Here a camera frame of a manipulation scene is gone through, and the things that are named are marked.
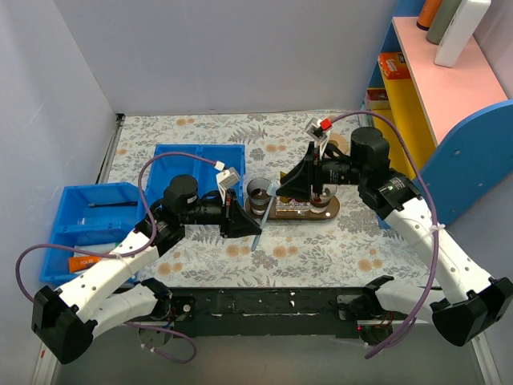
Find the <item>clear acrylic holder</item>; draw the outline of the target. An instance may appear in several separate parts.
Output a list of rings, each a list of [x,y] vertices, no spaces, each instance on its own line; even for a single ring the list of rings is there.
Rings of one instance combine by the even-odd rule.
[[[309,212],[311,206],[308,201],[296,201],[294,199],[285,199],[280,197],[276,200],[275,214],[285,217],[304,217]]]

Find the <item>clear glass cup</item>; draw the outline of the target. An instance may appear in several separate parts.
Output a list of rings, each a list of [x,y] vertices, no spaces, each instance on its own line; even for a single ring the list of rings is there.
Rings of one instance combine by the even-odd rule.
[[[335,184],[324,184],[320,193],[312,192],[310,199],[310,211],[323,213],[337,192]]]

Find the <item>light blue toothbrush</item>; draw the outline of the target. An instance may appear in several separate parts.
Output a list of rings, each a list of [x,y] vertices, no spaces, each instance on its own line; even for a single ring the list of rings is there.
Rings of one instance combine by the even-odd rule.
[[[268,189],[266,190],[266,192],[270,196],[270,199],[269,199],[268,206],[267,206],[267,208],[265,210],[265,213],[264,213],[263,217],[261,218],[261,222],[260,222],[261,233],[256,235],[254,237],[254,239],[253,239],[252,246],[251,246],[251,251],[252,252],[254,252],[256,250],[256,248],[258,246],[258,243],[259,243],[259,241],[261,239],[261,235],[264,232],[265,223],[266,223],[266,221],[269,218],[269,213],[270,213],[270,210],[272,208],[273,202],[275,201],[275,198],[277,197],[278,185],[279,185],[278,181],[275,180],[275,181],[270,183]]]

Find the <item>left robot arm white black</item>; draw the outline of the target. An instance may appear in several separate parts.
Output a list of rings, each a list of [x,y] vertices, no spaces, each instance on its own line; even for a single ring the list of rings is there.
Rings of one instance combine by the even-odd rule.
[[[186,225],[218,225],[223,238],[261,234],[240,206],[233,189],[239,174],[229,168],[216,174],[217,188],[202,197],[190,175],[174,177],[162,198],[119,245],[75,279],[34,296],[32,331],[61,364],[75,361],[93,340],[133,318],[165,319],[172,292],[154,278],[117,294],[116,290],[185,236]]]

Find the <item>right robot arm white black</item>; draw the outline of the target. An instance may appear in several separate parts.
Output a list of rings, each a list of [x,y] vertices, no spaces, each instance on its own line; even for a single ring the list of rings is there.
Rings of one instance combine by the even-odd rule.
[[[512,300],[508,278],[493,278],[479,267],[439,223],[426,196],[404,174],[390,167],[390,145],[376,128],[353,131],[350,152],[329,143],[327,129],[308,129],[307,153],[281,178],[277,195],[306,201],[320,197],[325,185],[357,186],[359,197],[395,229],[430,267],[422,288],[407,288],[390,276],[367,284],[343,310],[371,318],[404,314],[397,333],[377,346],[392,346],[416,319],[432,323],[442,337],[461,347],[499,321]]]

